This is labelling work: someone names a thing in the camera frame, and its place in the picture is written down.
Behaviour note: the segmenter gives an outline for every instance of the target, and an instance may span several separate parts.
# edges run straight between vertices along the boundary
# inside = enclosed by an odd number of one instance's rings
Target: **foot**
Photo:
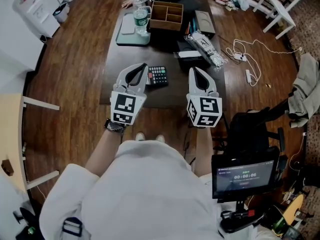
[[[166,140],[165,140],[165,137],[163,135],[158,135],[156,138],[155,138],[156,141],[158,142],[162,142],[162,143],[166,143]]]
[[[135,136],[135,140],[137,142],[142,142],[142,141],[145,141],[146,140],[146,137],[145,135],[142,133],[142,132],[138,132]]]

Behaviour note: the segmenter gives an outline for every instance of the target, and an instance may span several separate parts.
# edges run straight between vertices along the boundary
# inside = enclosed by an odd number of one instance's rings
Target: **plastic bottle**
[[[133,12],[135,31],[141,36],[147,36],[148,12],[138,9]]]
[[[133,9],[138,10],[140,7],[145,6],[146,5],[145,1],[146,0],[134,0],[132,3]]]

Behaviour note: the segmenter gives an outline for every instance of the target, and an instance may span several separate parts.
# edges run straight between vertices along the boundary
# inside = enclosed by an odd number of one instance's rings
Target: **white cable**
[[[40,190],[40,188],[39,188],[38,186],[36,186],[36,187],[38,188],[38,190],[40,191],[40,193],[43,195],[44,200],[47,200],[45,194],[42,193],[42,191]]]
[[[250,205],[252,198],[254,198],[254,195],[250,198],[250,201],[248,202],[248,205],[246,206],[246,207],[248,207],[248,209],[249,209],[249,205]]]
[[[269,52],[274,53],[274,54],[292,54],[292,53],[295,53],[295,52],[301,50],[301,48],[299,48],[299,49],[296,49],[296,50],[290,51],[290,52],[286,52],[286,51],[273,51],[273,50],[270,50],[263,42],[260,42],[260,41],[257,40],[257,39],[255,39],[253,42],[247,42],[247,41],[243,41],[243,40],[239,40],[239,39],[234,39],[234,40],[233,40],[233,51],[232,51],[229,47],[227,47],[227,48],[225,49],[225,52],[226,52],[229,56],[232,56],[232,57],[233,57],[235,54],[247,55],[247,56],[249,56],[249,57],[255,62],[256,66],[257,66],[257,68],[258,68],[258,70],[259,70],[259,76],[257,76],[257,74],[256,74],[254,68],[252,67],[252,65],[250,64],[249,60],[248,60],[248,59],[246,60],[246,61],[249,63],[249,65],[250,65],[250,67],[251,67],[251,69],[252,69],[252,72],[253,72],[253,74],[250,73],[250,76],[254,79],[255,83],[254,83],[254,84],[252,84],[251,82],[249,83],[252,87],[254,87],[254,86],[258,83],[258,81],[259,81],[259,79],[260,79],[260,77],[261,77],[261,70],[260,70],[260,67],[259,67],[257,61],[256,61],[249,53],[246,53],[246,47],[245,47],[245,45],[244,45],[243,43],[248,44],[248,45],[253,45],[255,42],[259,42],[259,43],[262,44]],[[243,46],[243,49],[244,49],[244,52],[243,52],[243,53],[242,53],[242,52],[237,52],[237,51],[235,51],[236,43],[239,43],[239,44],[241,44],[241,45]]]
[[[301,141],[301,145],[300,145],[299,151],[298,151],[297,153],[295,153],[293,156],[291,156],[290,161],[289,161],[289,166],[290,166],[290,168],[291,168],[292,170],[296,171],[296,172],[299,172],[299,173],[300,173],[300,170],[293,169],[293,168],[291,167],[291,160],[292,160],[292,158],[293,158],[295,155],[298,155],[298,154],[300,153],[301,148],[302,148],[302,144],[304,143],[304,139],[305,139],[305,136],[303,135],[303,136],[302,136],[302,141]]]

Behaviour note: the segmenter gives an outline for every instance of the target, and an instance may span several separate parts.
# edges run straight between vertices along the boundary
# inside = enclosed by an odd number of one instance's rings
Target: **buckle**
[[[62,231],[76,237],[81,237],[82,222],[76,217],[66,218],[63,222]]]

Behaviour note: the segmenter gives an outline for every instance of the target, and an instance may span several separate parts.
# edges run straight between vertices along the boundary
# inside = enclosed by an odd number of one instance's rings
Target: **dark table top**
[[[214,19],[208,0],[197,0],[199,2],[199,11],[208,12],[215,27]],[[138,63],[146,63],[149,67],[165,66],[167,71],[168,86],[160,88],[145,87],[147,99],[144,102],[146,108],[181,108],[187,106],[186,95],[189,93],[189,71],[181,70],[178,59],[174,57],[173,52],[178,52],[177,48],[171,43],[171,36],[163,36],[151,33],[151,39],[148,46],[118,46],[116,43],[117,34],[121,27],[122,19],[128,9],[122,9],[119,13],[116,25],[114,27],[112,39],[110,42],[106,67],[103,73],[100,104],[110,104],[110,96],[113,90],[113,84],[116,83],[119,73]],[[219,37],[213,36],[211,42],[214,48],[220,53]],[[214,67],[202,68],[215,81],[217,92],[222,98],[222,109],[226,111],[226,85],[223,67],[216,72]]]

